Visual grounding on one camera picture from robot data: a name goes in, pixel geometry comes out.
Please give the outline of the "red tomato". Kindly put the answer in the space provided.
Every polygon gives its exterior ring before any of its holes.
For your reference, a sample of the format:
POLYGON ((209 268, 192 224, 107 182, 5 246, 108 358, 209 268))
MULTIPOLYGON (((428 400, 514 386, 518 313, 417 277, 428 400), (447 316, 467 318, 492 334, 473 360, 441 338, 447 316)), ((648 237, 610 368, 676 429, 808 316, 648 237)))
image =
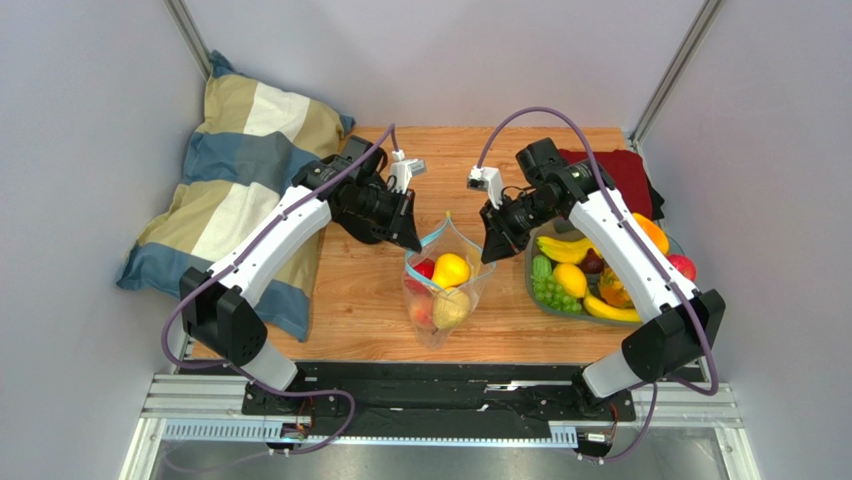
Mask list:
POLYGON ((435 272, 435 262, 426 258, 414 265, 413 269, 424 278, 431 280, 435 272))

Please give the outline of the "clear zip top bag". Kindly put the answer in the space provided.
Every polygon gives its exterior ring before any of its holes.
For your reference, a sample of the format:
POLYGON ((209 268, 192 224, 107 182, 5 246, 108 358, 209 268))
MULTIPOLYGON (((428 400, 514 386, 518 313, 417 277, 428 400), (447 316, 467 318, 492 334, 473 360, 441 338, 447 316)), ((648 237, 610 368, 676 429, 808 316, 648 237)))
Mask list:
POLYGON ((455 225, 450 213, 404 257, 402 291, 417 342, 441 348, 476 310, 496 265, 455 225))

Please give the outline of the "yellow pear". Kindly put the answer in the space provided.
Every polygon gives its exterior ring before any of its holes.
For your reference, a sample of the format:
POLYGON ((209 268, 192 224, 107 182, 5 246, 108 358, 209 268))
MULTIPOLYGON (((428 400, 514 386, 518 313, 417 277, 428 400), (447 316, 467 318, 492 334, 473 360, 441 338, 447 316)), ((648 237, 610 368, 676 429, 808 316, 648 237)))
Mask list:
POLYGON ((468 262, 457 254, 445 253, 436 259, 431 281, 441 289, 448 290, 466 283, 470 278, 471 267, 468 262))

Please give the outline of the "green grape bunch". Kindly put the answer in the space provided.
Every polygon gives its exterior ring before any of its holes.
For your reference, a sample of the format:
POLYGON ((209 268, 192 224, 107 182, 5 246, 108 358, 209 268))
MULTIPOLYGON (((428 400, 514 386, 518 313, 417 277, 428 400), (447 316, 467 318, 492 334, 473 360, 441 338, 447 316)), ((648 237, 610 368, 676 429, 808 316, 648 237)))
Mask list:
POLYGON ((549 308, 567 314, 582 312, 580 300, 568 294, 552 276, 533 278, 532 286, 535 299, 549 308))

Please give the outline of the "pink peach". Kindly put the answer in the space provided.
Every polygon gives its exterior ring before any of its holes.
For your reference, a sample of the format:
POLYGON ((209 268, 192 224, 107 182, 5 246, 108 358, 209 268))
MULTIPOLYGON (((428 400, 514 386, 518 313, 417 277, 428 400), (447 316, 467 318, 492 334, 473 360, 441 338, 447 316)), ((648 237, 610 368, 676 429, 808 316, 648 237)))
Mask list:
POLYGON ((410 300, 408 313, 415 327, 429 331, 435 329, 432 308, 433 300, 429 295, 416 295, 410 300))

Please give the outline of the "beige bumpy fruit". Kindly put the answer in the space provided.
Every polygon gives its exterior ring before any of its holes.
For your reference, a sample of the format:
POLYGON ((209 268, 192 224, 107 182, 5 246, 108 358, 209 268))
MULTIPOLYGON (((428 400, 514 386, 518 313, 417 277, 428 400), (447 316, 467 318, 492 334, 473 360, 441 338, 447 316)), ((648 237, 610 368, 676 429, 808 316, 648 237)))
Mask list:
POLYGON ((471 299, 465 292, 443 292, 433 299, 432 320, 440 330, 454 329, 469 317, 470 311, 471 299))

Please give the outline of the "yellow lemon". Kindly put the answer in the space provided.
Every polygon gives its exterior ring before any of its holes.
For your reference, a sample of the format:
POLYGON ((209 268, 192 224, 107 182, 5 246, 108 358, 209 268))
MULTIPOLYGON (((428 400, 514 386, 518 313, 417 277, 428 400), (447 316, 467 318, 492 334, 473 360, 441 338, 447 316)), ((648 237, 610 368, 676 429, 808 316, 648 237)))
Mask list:
POLYGON ((552 275, 567 295, 574 298, 586 296, 587 278, 578 266, 570 263, 559 263, 553 268, 552 275))

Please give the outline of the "grey fruit tray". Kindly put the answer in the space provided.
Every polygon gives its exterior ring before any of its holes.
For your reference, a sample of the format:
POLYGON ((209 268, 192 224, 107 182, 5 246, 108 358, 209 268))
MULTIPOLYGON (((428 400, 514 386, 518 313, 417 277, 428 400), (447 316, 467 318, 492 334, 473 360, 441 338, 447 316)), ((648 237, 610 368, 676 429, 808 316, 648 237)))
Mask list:
MULTIPOLYGON (((599 322, 599 323, 609 323, 609 324, 613 324, 613 325, 638 325, 639 324, 639 323, 616 322, 616 321, 612 321, 612 320, 605 320, 605 319, 599 319, 599 318, 593 317, 583 307, 583 298, 578 298, 581 302, 581 305, 582 305, 582 312, 579 313, 579 314, 567 314, 567 313, 560 312, 558 310, 553 310, 553 309, 549 308, 548 306, 546 306, 544 303, 536 300, 535 297, 534 297, 534 294, 533 294, 530 263, 531 263, 532 258, 535 255, 542 254, 538 250, 538 247, 536 246, 536 243, 535 243, 535 239, 538 236, 550 236, 550 237, 554 237, 554 238, 557 238, 557 239, 560 239, 560 240, 568 240, 568 241, 575 241, 575 240, 581 240, 583 238, 586 238, 585 235, 582 234, 579 230, 577 230, 573 225, 571 225, 570 222, 563 220, 563 219, 558 219, 556 221, 553 221, 553 222, 539 228, 538 230, 536 230, 532 234, 529 247, 526 250, 526 253, 524 254, 524 262, 525 262, 525 275, 526 275, 527 292, 528 292, 531 300, 533 301, 533 303, 537 307, 539 307, 542 311, 544 311, 545 313, 547 313, 549 315, 559 316, 559 317, 564 317, 564 318, 570 318, 570 319, 576 319, 576 320, 588 320, 588 321, 599 322)), ((552 262, 552 272, 553 272, 553 268, 559 263, 556 262, 556 261, 553 261, 553 260, 551 260, 551 262, 552 262)), ((598 282, 600 274, 596 274, 596 275, 585 274, 585 276, 586 276, 587 282, 588 282, 588 289, 587 289, 586 295, 587 294, 593 294, 594 296, 596 296, 596 297, 598 297, 602 300, 602 298, 600 297, 600 294, 598 292, 598 288, 597 288, 597 282, 598 282)))

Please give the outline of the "dark purple plum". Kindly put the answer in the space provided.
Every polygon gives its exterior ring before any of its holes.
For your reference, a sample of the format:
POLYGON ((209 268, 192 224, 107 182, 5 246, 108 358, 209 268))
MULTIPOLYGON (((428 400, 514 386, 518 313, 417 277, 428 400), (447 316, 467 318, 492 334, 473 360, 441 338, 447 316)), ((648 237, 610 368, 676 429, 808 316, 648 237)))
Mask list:
POLYGON ((578 263, 578 268, 587 275, 596 275, 603 272, 605 262, 593 248, 589 248, 585 257, 578 263))

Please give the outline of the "yellow banana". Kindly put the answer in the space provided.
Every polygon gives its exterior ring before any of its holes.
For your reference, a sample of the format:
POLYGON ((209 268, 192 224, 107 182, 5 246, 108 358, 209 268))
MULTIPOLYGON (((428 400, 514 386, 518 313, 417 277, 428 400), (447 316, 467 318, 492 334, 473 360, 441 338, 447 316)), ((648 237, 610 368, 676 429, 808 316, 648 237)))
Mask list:
POLYGON ((594 296, 587 294, 583 298, 583 307, 593 317, 624 323, 640 323, 641 318, 633 308, 614 307, 594 296))

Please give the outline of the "red apple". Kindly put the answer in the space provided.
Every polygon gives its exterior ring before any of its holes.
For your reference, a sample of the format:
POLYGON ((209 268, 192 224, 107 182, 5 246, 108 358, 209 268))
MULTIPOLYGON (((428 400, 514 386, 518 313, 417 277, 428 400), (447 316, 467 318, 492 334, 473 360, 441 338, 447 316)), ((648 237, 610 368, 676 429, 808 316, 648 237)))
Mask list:
POLYGON ((683 254, 669 254, 669 263, 686 279, 694 282, 697 278, 697 267, 694 262, 683 254))

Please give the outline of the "striped blue beige pillow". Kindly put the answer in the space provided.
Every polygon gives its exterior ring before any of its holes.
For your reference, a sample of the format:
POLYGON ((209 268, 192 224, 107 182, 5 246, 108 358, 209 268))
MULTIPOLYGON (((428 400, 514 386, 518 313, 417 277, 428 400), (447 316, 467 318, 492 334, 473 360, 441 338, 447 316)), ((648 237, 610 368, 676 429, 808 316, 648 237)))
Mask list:
POLYGON ((178 297, 190 268, 231 253, 277 206, 297 171, 338 151, 355 126, 327 104, 237 71, 218 51, 169 209, 138 235, 115 278, 178 297))

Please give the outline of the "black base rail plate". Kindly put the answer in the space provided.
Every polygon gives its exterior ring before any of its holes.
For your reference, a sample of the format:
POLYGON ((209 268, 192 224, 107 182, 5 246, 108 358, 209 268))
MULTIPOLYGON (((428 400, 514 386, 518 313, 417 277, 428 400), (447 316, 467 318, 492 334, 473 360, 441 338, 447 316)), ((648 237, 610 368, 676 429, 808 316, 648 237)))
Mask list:
POLYGON ((635 393, 578 406, 575 365, 301 361, 287 396, 248 385, 241 412, 290 416, 314 436, 544 440, 558 421, 636 420, 635 393))

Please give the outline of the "aluminium frame post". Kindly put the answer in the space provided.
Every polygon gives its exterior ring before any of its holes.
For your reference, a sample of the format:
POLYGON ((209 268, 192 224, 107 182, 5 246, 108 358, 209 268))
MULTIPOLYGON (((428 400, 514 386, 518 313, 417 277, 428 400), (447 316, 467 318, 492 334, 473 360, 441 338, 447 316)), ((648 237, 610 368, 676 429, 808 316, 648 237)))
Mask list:
POLYGON ((209 61, 209 50, 187 3, 184 0, 164 0, 163 3, 187 45, 202 77, 207 79, 212 72, 209 61))
POLYGON ((716 18, 725 6, 724 0, 705 0, 701 3, 689 28, 644 107, 635 126, 626 137, 630 150, 639 152, 665 103, 676 89, 679 80, 699 50, 704 38, 711 30, 716 18))

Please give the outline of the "right aluminium frame post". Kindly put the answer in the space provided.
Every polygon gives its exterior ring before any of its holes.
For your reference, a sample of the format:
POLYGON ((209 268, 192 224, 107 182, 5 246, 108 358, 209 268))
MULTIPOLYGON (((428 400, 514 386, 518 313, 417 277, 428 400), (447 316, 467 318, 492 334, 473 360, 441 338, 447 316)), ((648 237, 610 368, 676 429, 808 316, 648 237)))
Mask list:
POLYGON ((665 103, 676 89, 679 80, 699 50, 704 38, 711 30, 716 18, 725 6, 724 0, 705 0, 701 3, 689 28, 644 107, 635 126, 626 137, 630 150, 639 152, 665 103))

